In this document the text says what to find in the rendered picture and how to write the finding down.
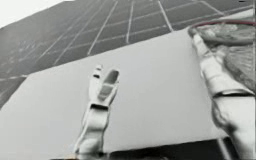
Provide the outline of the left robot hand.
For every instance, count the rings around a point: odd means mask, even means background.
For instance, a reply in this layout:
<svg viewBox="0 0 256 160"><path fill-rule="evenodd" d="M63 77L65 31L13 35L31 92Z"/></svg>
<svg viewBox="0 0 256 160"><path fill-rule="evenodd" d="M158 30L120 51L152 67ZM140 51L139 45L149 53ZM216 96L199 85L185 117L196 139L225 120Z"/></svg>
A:
<svg viewBox="0 0 256 160"><path fill-rule="evenodd" d="M102 76L103 66L97 65L89 81L89 100L97 105L109 107L118 90L118 70L110 70L105 77Z"/></svg>

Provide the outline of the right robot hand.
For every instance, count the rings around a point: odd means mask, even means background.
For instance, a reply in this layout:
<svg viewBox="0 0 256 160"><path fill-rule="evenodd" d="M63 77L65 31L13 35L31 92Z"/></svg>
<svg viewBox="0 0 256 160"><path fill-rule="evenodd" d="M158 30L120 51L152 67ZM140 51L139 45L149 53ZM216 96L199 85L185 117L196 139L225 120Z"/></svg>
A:
<svg viewBox="0 0 256 160"><path fill-rule="evenodd" d="M254 91L236 80L224 64L223 51L213 51L198 33L191 34L192 46L199 60L202 78L213 99L219 97L252 97Z"/></svg>

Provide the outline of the grey table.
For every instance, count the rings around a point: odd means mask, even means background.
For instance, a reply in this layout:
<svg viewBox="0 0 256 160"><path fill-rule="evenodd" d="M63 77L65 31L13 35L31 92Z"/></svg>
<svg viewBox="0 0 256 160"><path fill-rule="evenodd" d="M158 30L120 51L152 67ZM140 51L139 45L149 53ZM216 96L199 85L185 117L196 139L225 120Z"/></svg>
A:
<svg viewBox="0 0 256 160"><path fill-rule="evenodd" d="M256 22L250 10L222 19ZM213 121L191 26L24 78L0 109L0 160L78 160L97 65L103 77L112 69L120 76L103 151L86 160L240 160Z"/></svg>

